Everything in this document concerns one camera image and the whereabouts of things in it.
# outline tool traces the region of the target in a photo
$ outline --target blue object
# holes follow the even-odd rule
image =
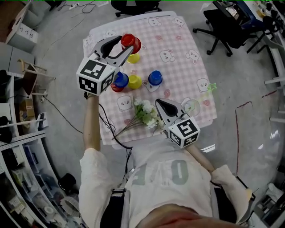
[[[162,83],[162,75],[161,75],[161,73],[158,70],[153,71],[148,76],[148,81],[153,86],[158,86],[160,83]]]
[[[117,73],[117,79],[114,81],[114,84],[118,88],[124,88],[129,83],[129,77],[122,72]]]

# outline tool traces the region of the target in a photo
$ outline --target gray floor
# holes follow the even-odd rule
[[[177,15],[183,16],[192,31],[197,27],[208,29],[200,11],[202,4],[201,1],[162,1],[160,7],[164,11],[173,10]],[[86,100],[82,91],[77,89],[75,78],[83,58],[82,39],[92,28],[117,18],[114,14],[116,10],[110,4],[95,8],[89,14],[79,14],[80,8],[72,11],[68,8],[65,7],[60,12],[54,10],[44,19],[37,28],[40,38],[33,53],[37,57],[37,63],[46,67],[50,75],[57,77],[49,85],[48,99],[54,102],[76,128],[82,130]],[[284,125],[269,121],[270,116],[277,116],[279,92],[262,98],[276,90],[275,85],[263,83],[264,80],[275,77],[269,55],[266,50],[257,54],[257,49],[247,54],[246,50],[252,44],[252,41],[248,41],[244,47],[233,49],[231,57],[226,56],[221,43],[208,56],[206,51],[212,47],[214,38],[204,33],[193,33],[193,37],[209,80],[218,87],[213,92],[218,118],[212,125],[201,130],[197,146],[205,148],[215,145],[215,150],[205,154],[214,166],[227,164],[253,191],[258,189],[257,196],[262,195],[267,183],[275,176],[284,137]],[[248,101],[251,103],[237,108]],[[70,127],[47,101],[43,105],[39,104],[39,108],[48,113],[46,143],[57,173],[60,176],[66,172],[73,174],[77,186],[80,186],[82,134]],[[110,159],[111,172],[120,179],[124,170],[125,151],[114,151],[106,146],[103,146],[103,151]]]

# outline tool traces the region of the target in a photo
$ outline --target pink checkered tablecloth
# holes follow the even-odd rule
[[[90,34],[83,40],[84,55],[89,56],[98,41],[125,33],[132,33],[139,38],[142,48],[139,51],[139,62],[126,62],[121,71],[127,75],[139,75],[142,86],[137,90],[126,87],[120,93],[108,87],[100,96],[100,103],[105,108],[108,119],[116,127],[116,132],[123,129],[134,117],[134,98],[147,99],[153,105],[158,98],[177,101],[183,107],[191,107],[189,115],[194,116],[198,124],[217,118],[212,93],[207,92],[209,79],[206,69],[182,17],[163,16],[136,20]],[[121,50],[119,43],[110,55],[116,56]],[[160,86],[151,87],[147,78],[154,70],[161,72],[163,82]],[[100,122],[100,125],[103,143],[116,144],[105,124]],[[159,129],[148,130],[145,126],[138,126],[123,132],[118,139],[124,143],[160,133]]]

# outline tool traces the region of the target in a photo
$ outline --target white t-shirt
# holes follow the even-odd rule
[[[192,208],[212,217],[211,175],[187,151],[163,141],[133,149],[136,168],[125,188],[130,191],[129,227],[165,204]],[[116,188],[104,154],[87,149],[80,160],[79,208],[90,227],[99,227],[111,190]]]

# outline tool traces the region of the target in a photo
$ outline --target desk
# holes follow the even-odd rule
[[[134,98],[147,99],[151,104],[157,98],[168,98],[185,106],[192,104],[194,109],[189,113],[194,116],[200,127],[209,125],[217,117],[212,93],[207,92],[208,76],[194,39],[182,17],[174,12],[161,12],[139,15],[112,22],[92,29],[90,35],[83,40],[84,54],[88,56],[94,45],[102,38],[132,33],[142,43],[139,51],[140,60],[137,64],[125,63],[121,71],[127,75],[137,74],[142,79],[138,90],[125,88],[116,93],[110,87],[100,96],[108,119],[116,127],[116,132],[129,123],[134,116]],[[121,52],[120,44],[114,46],[111,56]],[[148,75],[159,70],[163,75],[160,86],[152,87]],[[104,144],[116,144],[112,140],[110,130],[100,122],[101,137]],[[160,135],[162,130],[150,129],[145,126],[128,129],[118,136],[125,143],[138,139]]]

